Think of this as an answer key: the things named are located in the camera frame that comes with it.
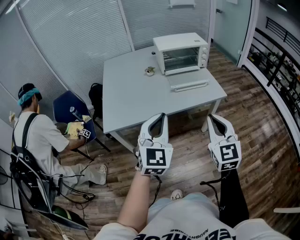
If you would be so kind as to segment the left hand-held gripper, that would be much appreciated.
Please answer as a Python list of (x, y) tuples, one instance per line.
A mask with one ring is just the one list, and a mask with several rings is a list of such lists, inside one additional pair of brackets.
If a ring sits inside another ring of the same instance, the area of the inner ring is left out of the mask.
[(142, 175), (163, 175), (170, 167), (173, 146), (169, 143), (168, 117), (159, 113), (145, 121), (140, 130), (135, 156)]

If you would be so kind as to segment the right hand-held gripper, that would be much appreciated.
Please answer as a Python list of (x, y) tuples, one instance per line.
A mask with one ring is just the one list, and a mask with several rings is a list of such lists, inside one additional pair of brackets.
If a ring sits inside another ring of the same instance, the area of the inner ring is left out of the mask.
[(211, 142), (208, 148), (217, 170), (237, 169), (241, 163), (241, 144), (231, 122), (219, 115), (209, 114), (207, 124)]

